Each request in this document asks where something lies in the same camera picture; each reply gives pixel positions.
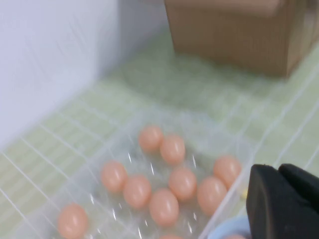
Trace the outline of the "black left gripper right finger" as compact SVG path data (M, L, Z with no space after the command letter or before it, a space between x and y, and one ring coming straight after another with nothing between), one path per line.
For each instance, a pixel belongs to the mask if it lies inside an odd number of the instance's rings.
M319 205L318 177L288 163L280 165L278 171L302 198L309 201L312 206Z

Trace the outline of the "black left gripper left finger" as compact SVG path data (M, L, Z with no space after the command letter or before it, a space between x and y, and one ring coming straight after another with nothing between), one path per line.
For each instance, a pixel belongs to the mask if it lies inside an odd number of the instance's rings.
M302 198L272 166L251 167L246 210L253 239L319 237L319 206Z

